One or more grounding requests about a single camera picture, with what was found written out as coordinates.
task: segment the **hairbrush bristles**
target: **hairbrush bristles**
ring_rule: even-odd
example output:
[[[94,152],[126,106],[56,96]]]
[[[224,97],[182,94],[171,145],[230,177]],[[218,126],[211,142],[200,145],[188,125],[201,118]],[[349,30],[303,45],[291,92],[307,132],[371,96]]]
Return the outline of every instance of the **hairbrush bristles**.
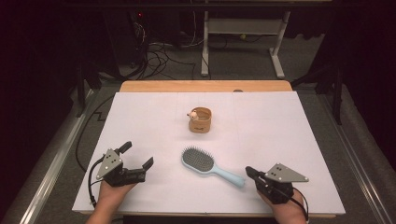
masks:
[[[186,147],[183,151],[182,160],[201,172],[210,171],[215,164],[212,155],[198,147]]]

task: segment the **person's hand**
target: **person's hand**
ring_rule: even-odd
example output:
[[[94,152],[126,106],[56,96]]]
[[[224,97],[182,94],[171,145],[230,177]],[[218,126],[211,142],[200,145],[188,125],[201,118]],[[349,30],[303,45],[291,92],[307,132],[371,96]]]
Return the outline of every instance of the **person's hand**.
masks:
[[[274,217],[279,224],[306,223],[304,212],[296,203],[289,200],[287,203],[273,204],[267,197],[265,197],[265,195],[260,193],[258,190],[257,192],[262,199],[270,205],[273,210]],[[303,204],[303,196],[297,190],[294,190],[293,198],[300,204]]]
[[[107,184],[106,181],[102,181],[99,190],[98,203],[96,204],[90,218],[87,220],[87,224],[110,223],[112,216],[122,204],[125,195],[135,185],[136,184],[131,184],[113,188]]]

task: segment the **small woven basket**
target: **small woven basket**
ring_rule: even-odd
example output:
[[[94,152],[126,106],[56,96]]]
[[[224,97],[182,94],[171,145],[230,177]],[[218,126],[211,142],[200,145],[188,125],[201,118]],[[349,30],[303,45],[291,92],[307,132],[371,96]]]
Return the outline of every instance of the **small woven basket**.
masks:
[[[208,133],[212,120],[212,112],[210,111],[210,109],[205,107],[195,107],[192,111],[194,110],[198,115],[198,119],[190,119],[190,131],[192,131],[193,133]]]

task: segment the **hairbrush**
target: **hairbrush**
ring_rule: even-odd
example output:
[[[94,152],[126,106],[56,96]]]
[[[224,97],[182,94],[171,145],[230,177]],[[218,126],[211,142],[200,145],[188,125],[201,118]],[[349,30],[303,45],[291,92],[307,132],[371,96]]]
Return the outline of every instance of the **hairbrush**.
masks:
[[[185,148],[181,161],[185,166],[201,175],[217,174],[235,184],[238,188],[242,188],[245,185],[245,178],[220,169],[215,164],[213,157],[198,147]]]

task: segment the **white desk top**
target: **white desk top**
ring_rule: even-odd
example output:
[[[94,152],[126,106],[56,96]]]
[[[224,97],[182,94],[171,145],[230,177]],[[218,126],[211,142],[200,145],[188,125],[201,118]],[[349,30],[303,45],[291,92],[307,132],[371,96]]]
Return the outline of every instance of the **white desk top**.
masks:
[[[209,133],[189,131],[191,109],[212,111]],[[119,92],[93,152],[91,166],[108,148],[131,141],[120,157],[124,167],[154,164],[146,182],[138,184],[120,207],[121,214],[173,216],[271,216],[245,173],[251,166],[267,172],[277,162],[309,177],[293,183],[306,197],[309,213],[331,216],[345,213],[318,144],[294,91],[279,92]],[[216,175],[198,175],[181,162],[185,147],[209,151],[217,165],[246,179],[242,189]],[[99,169],[93,172],[92,180]],[[73,210],[90,213],[93,207],[87,174]],[[97,198],[99,184],[92,186]]]

